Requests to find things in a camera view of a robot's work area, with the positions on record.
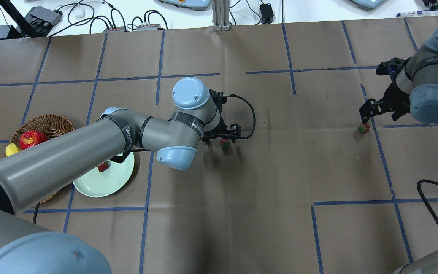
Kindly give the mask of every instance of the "black power adapter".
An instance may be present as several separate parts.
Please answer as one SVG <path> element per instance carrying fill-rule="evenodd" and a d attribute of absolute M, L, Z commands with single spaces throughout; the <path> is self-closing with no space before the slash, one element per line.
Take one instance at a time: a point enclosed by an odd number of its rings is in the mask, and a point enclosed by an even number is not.
<path fill-rule="evenodd" d="M 271 4 L 261 4 L 259 6 L 259 11 L 261 12 L 261 23 L 270 24 L 273 22 L 273 8 Z"/>

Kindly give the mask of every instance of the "apple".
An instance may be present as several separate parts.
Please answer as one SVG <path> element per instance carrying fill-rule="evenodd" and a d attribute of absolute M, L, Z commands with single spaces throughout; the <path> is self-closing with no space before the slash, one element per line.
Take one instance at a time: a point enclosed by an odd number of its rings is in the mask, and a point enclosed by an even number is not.
<path fill-rule="evenodd" d="M 45 141 L 48 141 L 48 138 L 45 136 L 45 134 L 37 130 L 30 130 L 23 133 L 19 138 L 19 147 L 24 150 Z"/>

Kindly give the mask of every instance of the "brown basket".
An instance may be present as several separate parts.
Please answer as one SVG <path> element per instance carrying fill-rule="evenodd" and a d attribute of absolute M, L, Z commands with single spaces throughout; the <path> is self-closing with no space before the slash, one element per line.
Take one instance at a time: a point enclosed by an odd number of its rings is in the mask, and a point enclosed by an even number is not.
<path fill-rule="evenodd" d="M 45 114 L 42 116 L 38 116 L 36 118 L 31 119 L 27 123 L 21 126 L 19 130 L 13 135 L 13 137 L 10 140 L 10 143 L 15 144 L 17 147 L 19 147 L 19 138 L 21 135 L 29 130 L 37 130 L 40 132 L 43 132 L 45 136 L 47 136 L 49 139 L 53 139 L 55 137 L 58 137 L 60 135 L 64 135 L 68 132 L 71 132 L 75 130 L 72 122 L 65 118 L 64 116 L 60 116 L 57 114 Z M 48 196 L 40 203 L 44 203 L 51 198 L 53 198 L 56 194 Z"/>

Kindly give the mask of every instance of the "white plate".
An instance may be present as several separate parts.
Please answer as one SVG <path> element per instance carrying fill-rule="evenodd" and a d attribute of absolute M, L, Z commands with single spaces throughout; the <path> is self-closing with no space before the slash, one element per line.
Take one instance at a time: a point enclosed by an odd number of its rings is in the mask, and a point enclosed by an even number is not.
<path fill-rule="evenodd" d="M 99 172 L 95 167 L 75 180 L 73 185 L 85 196 L 94 198 L 108 196 L 126 184 L 133 173 L 133 168 L 134 154 L 130 153 L 122 164 L 110 161 L 109 168 L 104 172 Z"/>

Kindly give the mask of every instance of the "marker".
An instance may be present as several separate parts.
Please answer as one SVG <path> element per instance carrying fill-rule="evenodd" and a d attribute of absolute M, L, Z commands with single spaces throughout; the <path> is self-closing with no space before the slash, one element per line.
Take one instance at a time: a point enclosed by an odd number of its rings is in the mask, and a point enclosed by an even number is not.
<path fill-rule="evenodd" d="M 397 17 L 420 16 L 424 12 L 427 12 L 427 11 L 430 11 L 430 10 L 419 10 L 419 11 L 412 11 L 412 12 L 401 12 L 401 13 L 397 14 Z"/>

